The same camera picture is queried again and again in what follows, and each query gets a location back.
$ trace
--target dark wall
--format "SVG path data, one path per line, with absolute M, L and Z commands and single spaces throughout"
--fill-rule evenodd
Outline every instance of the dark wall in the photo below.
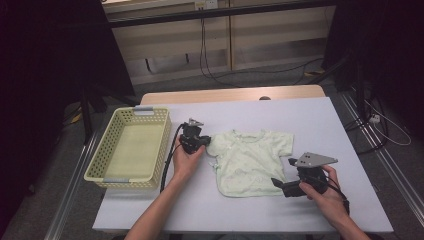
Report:
M 63 27 L 85 21 L 107 21 L 100 1 L 0 0 L 0 236 L 46 166 L 64 108 L 81 99 L 81 87 L 133 94 L 110 29 Z
M 350 53 L 337 74 L 339 90 L 356 81 L 356 64 L 364 66 L 364 81 L 373 85 L 411 132 L 424 138 L 421 69 L 424 61 L 424 14 L 419 1 L 357 1 L 336 9 L 324 68 Z

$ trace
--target black metal frame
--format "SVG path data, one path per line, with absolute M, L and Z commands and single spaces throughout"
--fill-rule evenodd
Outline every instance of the black metal frame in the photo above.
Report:
M 172 13 L 149 17 L 134 17 L 110 20 L 108 23 L 84 23 L 64 25 L 64 28 L 82 28 L 82 27 L 106 27 L 106 28 L 121 28 L 138 25 L 148 25 L 166 22 L 178 22 L 194 19 L 216 18 L 226 16 L 236 16 L 254 13 L 277 12 L 286 10 L 296 10 L 305 8 L 327 7 L 338 4 L 354 3 L 354 0 L 301 0 L 275 4 L 262 4 L 244 7 L 231 7 L 209 9 L 203 11 L 191 11 L 182 13 Z

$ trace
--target person's right hand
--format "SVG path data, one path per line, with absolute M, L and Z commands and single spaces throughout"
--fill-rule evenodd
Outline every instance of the person's right hand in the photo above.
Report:
M 181 146 L 180 139 L 177 138 L 174 149 L 174 177 L 186 181 L 196 171 L 197 163 L 200 156 L 205 151 L 205 146 L 202 145 L 195 153 L 188 154 Z
M 322 166 L 322 169 L 326 171 L 328 173 L 328 177 L 334 181 L 332 182 L 330 180 L 329 184 L 338 188 L 340 185 L 337 179 L 336 170 L 328 165 Z M 309 199 L 313 199 L 316 202 L 324 217 L 333 227 L 336 227 L 335 225 L 340 221 L 343 221 L 343 219 L 349 218 L 349 215 L 343 206 L 342 197 L 333 189 L 328 188 L 325 193 L 320 194 L 315 191 L 311 185 L 305 182 L 301 182 L 299 187 L 306 193 Z

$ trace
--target forearm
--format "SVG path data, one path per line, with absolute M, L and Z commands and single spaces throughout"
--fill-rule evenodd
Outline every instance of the forearm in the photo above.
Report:
M 135 222 L 125 239 L 156 239 L 185 181 L 183 178 L 173 177 L 168 186 Z
M 346 216 L 337 222 L 331 223 L 331 225 L 337 229 L 344 240 L 370 239 L 349 216 Z

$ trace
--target basket handle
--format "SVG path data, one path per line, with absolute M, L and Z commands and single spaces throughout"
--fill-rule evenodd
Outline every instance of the basket handle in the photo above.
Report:
M 155 115 L 153 107 L 145 107 L 137 105 L 133 107 L 134 115 Z
M 129 183 L 129 178 L 103 178 L 104 183 Z

